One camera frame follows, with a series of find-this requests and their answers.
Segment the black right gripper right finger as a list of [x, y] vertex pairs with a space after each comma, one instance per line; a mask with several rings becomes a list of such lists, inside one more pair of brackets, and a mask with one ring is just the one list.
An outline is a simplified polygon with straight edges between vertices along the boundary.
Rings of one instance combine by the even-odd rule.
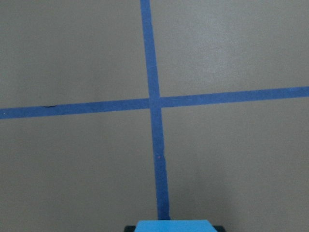
[[214, 225], [213, 226], [217, 232], [225, 232], [225, 228], [223, 226], [220, 225]]

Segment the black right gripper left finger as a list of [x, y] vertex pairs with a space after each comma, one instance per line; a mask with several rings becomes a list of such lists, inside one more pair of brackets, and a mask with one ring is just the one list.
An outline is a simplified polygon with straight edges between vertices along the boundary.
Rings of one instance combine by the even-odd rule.
[[136, 229], [136, 226], [133, 225], [127, 225], [124, 227], [124, 232], [134, 232]]

